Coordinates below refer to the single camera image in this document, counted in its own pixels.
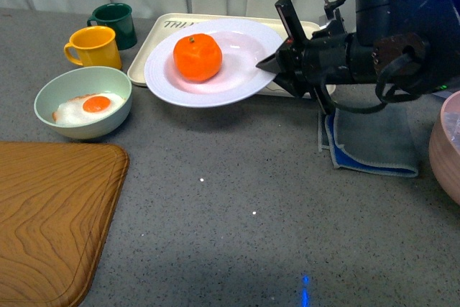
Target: wooden cutting board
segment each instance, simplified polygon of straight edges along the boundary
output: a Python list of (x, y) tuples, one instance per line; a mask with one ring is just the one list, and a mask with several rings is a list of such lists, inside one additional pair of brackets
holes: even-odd
[(0, 306), (77, 306), (94, 277), (128, 154), (0, 142)]

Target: light green bowl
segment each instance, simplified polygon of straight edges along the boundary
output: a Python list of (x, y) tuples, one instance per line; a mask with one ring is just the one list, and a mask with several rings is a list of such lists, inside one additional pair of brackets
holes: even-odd
[[(116, 93), (124, 103), (114, 113), (102, 119), (78, 126), (57, 125), (52, 118), (60, 104), (89, 93)], [(38, 119), (63, 136), (90, 139), (113, 131), (126, 119), (132, 105), (132, 85), (128, 76), (115, 68), (92, 66), (64, 73), (40, 90), (35, 98), (34, 110)]]

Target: black cable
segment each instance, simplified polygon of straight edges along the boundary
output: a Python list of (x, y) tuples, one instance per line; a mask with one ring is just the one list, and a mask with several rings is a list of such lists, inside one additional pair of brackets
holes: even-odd
[(350, 113), (360, 113), (360, 114), (371, 114), (381, 111), (385, 108), (388, 104), (399, 103), (399, 102), (406, 102), (406, 101), (413, 101), (420, 97), (420, 95), (410, 95), (410, 94), (400, 94), (395, 95), (395, 92), (399, 90), (396, 85), (393, 85), (389, 91), (384, 95), (383, 92), (387, 85), (387, 82), (394, 76), (396, 72), (398, 72), (401, 68), (405, 67), (408, 63), (413, 62), (412, 57), (405, 53), (400, 57), (394, 59), (391, 63), (386, 65), (377, 76), (377, 83), (375, 86), (375, 94), (377, 95), (378, 99), (380, 100), (379, 104), (371, 107), (351, 107), (346, 106), (344, 104), (339, 104), (335, 102), (331, 95), (329, 95), (328, 89), (326, 87), (326, 81), (328, 75), (334, 73), (333, 69), (328, 69), (324, 71), (321, 77), (321, 91), (326, 99), (327, 103), (331, 108), (341, 109), (343, 111), (349, 111)]
[(332, 19), (334, 17), (334, 10), (337, 9), (339, 6), (343, 5), (345, 1), (346, 0), (326, 0), (326, 3), (324, 4), (324, 11), (328, 19)]

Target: green mug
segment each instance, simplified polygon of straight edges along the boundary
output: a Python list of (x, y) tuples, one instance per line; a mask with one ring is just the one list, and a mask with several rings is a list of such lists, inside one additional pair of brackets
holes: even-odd
[(132, 21), (132, 8), (128, 4), (110, 3), (95, 9), (86, 24), (104, 25), (115, 31), (115, 41), (119, 50), (126, 50), (137, 43)]

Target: gray countertop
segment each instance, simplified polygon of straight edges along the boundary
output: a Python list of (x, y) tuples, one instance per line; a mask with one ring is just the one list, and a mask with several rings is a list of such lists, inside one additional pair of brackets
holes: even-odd
[[(76, 68), (63, 45), (86, 17), (0, 9), (0, 140), (70, 141), (33, 103)], [(154, 23), (135, 19), (125, 72)], [(122, 146), (131, 165), (82, 306), (459, 304), (460, 207), (428, 160), (442, 99), (401, 106), (420, 175), (395, 178), (334, 169), (318, 151), (309, 100), (256, 95), (188, 109), (133, 88), (128, 119), (92, 141)], [(338, 87), (334, 97), (372, 93)]]

